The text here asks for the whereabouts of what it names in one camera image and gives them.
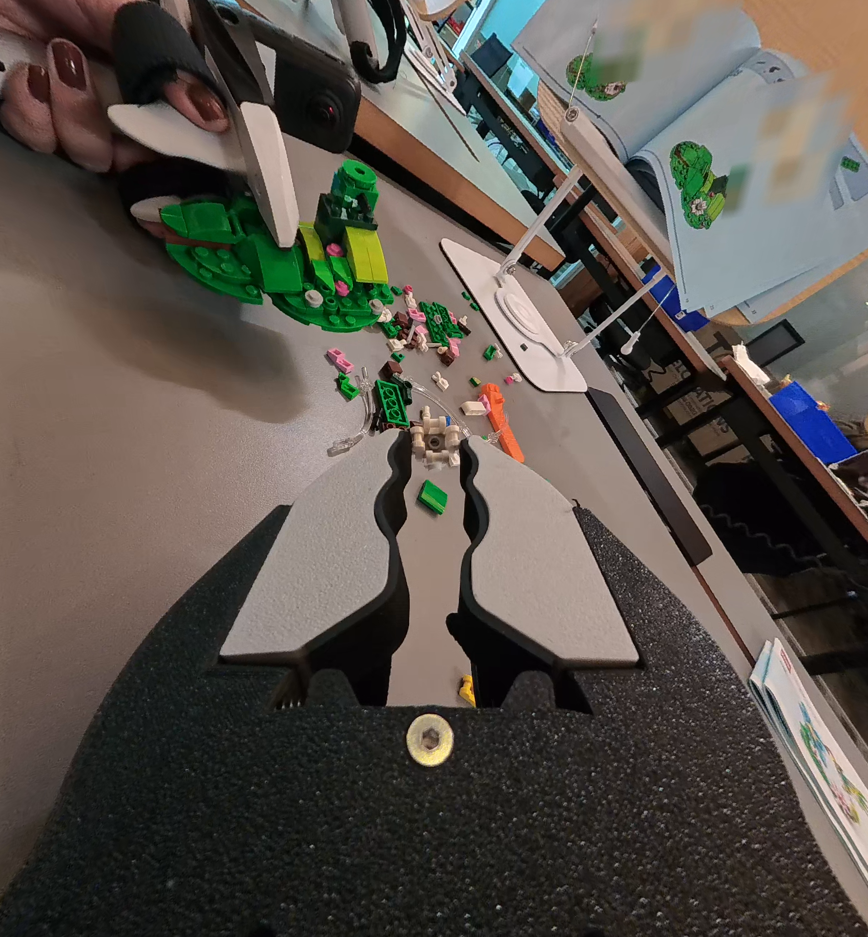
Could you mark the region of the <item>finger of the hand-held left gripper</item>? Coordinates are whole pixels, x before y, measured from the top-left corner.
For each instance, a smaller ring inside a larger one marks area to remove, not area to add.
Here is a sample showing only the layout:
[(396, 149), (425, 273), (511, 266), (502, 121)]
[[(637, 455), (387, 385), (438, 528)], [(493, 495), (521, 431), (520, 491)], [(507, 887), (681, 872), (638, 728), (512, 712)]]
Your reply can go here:
[(238, 138), (246, 177), (266, 226), (280, 248), (291, 249), (300, 214), (275, 112), (265, 104), (239, 104)]

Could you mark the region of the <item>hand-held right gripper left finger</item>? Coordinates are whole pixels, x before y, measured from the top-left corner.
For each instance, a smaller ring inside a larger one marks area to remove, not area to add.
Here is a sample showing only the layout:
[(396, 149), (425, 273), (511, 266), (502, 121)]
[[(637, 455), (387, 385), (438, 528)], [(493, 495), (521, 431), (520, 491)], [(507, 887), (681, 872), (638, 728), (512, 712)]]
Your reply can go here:
[(412, 471), (409, 434), (389, 429), (314, 481), (289, 507), (220, 662), (284, 666), (302, 687), (338, 670), (362, 705), (384, 707), (410, 624), (396, 537)]

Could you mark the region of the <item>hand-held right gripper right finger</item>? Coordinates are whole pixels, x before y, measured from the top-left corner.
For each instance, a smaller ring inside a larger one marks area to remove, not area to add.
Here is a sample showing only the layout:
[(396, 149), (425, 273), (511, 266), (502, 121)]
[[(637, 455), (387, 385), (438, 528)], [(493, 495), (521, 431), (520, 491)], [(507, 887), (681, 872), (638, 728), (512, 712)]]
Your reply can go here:
[(500, 708), (532, 672), (554, 706), (588, 708), (579, 673), (641, 658), (573, 501), (479, 437), (460, 445), (460, 481), (469, 546), (447, 627), (471, 664), (475, 706)]

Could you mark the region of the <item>green lego plant model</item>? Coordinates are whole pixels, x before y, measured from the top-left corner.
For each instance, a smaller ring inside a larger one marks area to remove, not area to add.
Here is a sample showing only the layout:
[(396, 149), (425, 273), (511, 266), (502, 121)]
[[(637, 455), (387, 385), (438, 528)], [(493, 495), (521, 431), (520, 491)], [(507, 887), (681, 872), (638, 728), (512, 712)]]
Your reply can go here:
[(319, 197), (314, 221), (301, 222), (288, 247), (248, 192), (169, 204), (159, 217), (168, 255), (197, 283), (243, 304), (269, 299), (297, 322), (348, 334), (378, 322), (393, 302), (378, 200), (375, 171), (348, 158)]

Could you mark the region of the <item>orange lego brick separator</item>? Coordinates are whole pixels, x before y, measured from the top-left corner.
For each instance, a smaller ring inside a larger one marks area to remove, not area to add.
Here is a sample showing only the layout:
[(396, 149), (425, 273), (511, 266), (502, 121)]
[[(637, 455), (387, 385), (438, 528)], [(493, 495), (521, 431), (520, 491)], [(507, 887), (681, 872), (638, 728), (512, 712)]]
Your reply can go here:
[(516, 462), (523, 464), (525, 457), (509, 423), (503, 393), (498, 385), (485, 383), (481, 387), (481, 396), (488, 403), (487, 416), (500, 449)]

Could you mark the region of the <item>white lego flower assembly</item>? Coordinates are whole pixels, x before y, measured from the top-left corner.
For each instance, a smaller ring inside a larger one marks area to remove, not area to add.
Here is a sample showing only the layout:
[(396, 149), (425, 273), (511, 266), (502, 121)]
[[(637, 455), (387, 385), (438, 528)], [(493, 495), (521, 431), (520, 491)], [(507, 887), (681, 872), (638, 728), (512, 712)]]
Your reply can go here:
[(435, 416), (428, 406), (421, 408), (420, 420), (411, 422), (413, 456), (429, 467), (458, 468), (460, 444), (469, 437), (464, 425), (450, 416)]

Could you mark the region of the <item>pile of green brown lego pieces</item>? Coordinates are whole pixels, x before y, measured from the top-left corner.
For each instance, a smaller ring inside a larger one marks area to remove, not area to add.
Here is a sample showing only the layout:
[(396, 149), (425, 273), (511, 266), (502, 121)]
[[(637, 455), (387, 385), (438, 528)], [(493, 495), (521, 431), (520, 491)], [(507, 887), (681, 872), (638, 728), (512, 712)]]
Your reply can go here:
[(367, 299), (360, 311), (370, 313), (368, 324), (381, 333), (388, 355), (372, 375), (365, 367), (356, 370), (341, 349), (332, 347), (326, 352), (337, 370), (337, 391), (348, 401), (359, 400), (365, 411), (359, 430), (336, 440), (328, 455), (342, 455), (360, 441), (392, 429), (409, 434), (412, 451), (409, 427), (420, 420), (424, 406), (435, 416), (450, 416), (464, 425), (467, 439), (477, 434), (478, 427), (488, 425), (482, 438), (502, 451), (487, 416), (488, 403), (481, 396), (482, 385), (494, 382), (470, 376), (462, 387), (465, 398), (449, 400), (447, 369), (459, 358), (461, 340), (471, 335), (467, 316), (457, 317), (439, 303), (419, 301), (408, 285), (372, 287)]

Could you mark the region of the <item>person's left hand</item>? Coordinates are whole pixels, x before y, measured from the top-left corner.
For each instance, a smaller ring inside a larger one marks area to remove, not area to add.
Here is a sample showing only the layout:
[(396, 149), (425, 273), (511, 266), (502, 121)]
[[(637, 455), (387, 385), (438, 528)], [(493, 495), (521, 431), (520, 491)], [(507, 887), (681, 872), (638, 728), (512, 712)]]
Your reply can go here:
[(42, 154), (62, 153), (95, 172), (122, 171), (156, 153), (114, 134), (91, 75), (109, 62), (112, 28), (125, 1), (0, 1), (0, 32), (38, 41), (43, 64), (16, 64), (6, 75), (0, 122)]

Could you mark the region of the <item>grey table with wooden edge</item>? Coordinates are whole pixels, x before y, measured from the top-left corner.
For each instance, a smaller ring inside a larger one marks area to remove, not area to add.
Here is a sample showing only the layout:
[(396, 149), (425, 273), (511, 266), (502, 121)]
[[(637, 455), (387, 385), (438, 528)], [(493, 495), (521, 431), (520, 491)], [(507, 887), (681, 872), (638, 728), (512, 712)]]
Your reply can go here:
[[(351, 64), (332, 2), (238, 3)], [(407, 60), (393, 82), (362, 82), (349, 152), (506, 252), (537, 217), (467, 116), (429, 90)], [(549, 278), (563, 261), (543, 230), (520, 263)]]

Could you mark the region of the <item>long wooden desk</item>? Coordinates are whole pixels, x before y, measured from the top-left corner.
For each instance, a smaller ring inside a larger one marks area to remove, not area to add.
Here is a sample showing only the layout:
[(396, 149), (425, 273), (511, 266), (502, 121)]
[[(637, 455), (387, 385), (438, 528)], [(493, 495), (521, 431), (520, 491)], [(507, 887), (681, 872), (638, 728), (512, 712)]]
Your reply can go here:
[(462, 64), (471, 76), (470, 81), (479, 86), (477, 95), (488, 100), (487, 111), (504, 112), (507, 122), (517, 127), (517, 133), (528, 141), (548, 170), (556, 172), (554, 181), (557, 193), (564, 194), (565, 208), (554, 209), (559, 219), (549, 232), (559, 238), (567, 236), (571, 228), (586, 228), (601, 254), (620, 272), (619, 279), (611, 280), (606, 269), (576, 236), (570, 236), (565, 255), (573, 255), (590, 271), (609, 302), (630, 301), (628, 310), (620, 316), (625, 326), (642, 324), (641, 307), (644, 306), (645, 314), (659, 322), (660, 330), (676, 346), (674, 358), (686, 360), (688, 377), (664, 392), (651, 394), (638, 407), (639, 417), (647, 419), (660, 413), (697, 389), (721, 394), (719, 403), (659, 436), (656, 439), (659, 448), (666, 450), (681, 444), (697, 429), (723, 419), (734, 438), (712, 451), (710, 457), (717, 458), (738, 448), (748, 451), (766, 479), (766, 486), (777, 492), (773, 504), (791, 510), (796, 524), (815, 540), (817, 551), (854, 580), (852, 590), (862, 594), (868, 585), (868, 520), (857, 502), (770, 403), (765, 388), (749, 379), (732, 353), (717, 360), (712, 358), (693, 334), (684, 332), (668, 312), (657, 307), (657, 301), (650, 294), (629, 293), (630, 287), (656, 287), (658, 271), (651, 273), (649, 281), (643, 280), (645, 273), (606, 217), (592, 204), (593, 198), (598, 195), (618, 212), (626, 228), (655, 261), (656, 250), (654, 239), (643, 230), (644, 223), (639, 220), (640, 209), (627, 193), (636, 182), (611, 153), (605, 140), (598, 135), (588, 156), (579, 151), (577, 167), (587, 183), (576, 182), (574, 187), (579, 194), (571, 195), (564, 188), (561, 159), (553, 157), (549, 148), (519, 119), (503, 94), (469, 55), (462, 56)]

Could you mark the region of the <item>crumpled white paper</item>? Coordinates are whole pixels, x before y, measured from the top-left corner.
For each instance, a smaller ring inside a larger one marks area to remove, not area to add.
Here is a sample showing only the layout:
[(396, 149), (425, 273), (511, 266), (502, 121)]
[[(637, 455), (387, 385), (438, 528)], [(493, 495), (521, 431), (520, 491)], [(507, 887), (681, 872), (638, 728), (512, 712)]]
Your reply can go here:
[(744, 344), (739, 343), (733, 345), (731, 357), (736, 366), (754, 385), (757, 387), (765, 387), (768, 384), (768, 381), (770, 381), (769, 375), (762, 367), (753, 362)]

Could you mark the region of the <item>blue plastic bin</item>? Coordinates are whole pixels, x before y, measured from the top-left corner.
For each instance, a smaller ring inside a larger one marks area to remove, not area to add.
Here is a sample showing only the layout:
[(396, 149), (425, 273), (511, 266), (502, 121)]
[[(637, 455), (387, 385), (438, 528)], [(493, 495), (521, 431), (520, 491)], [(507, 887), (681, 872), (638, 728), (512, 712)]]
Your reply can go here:
[(820, 462), (832, 465), (857, 454), (836, 422), (797, 381), (773, 393), (768, 401)]
[(661, 276), (659, 264), (647, 263), (642, 284), (644, 286), (648, 285), (655, 278), (658, 278), (659, 281), (642, 299), (646, 306), (654, 308), (656, 304), (660, 304), (662, 311), (675, 325), (688, 334), (696, 333), (709, 324), (708, 317), (702, 311), (687, 310), (683, 307), (675, 282), (668, 275)]

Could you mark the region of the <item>colourful instruction leaflet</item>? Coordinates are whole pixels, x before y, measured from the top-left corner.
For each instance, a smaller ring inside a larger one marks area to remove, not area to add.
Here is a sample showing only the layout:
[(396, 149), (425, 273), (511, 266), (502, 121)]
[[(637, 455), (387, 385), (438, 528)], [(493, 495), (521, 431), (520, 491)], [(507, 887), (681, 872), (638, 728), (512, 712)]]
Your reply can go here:
[(815, 709), (779, 639), (765, 642), (748, 685), (868, 885), (868, 788)]

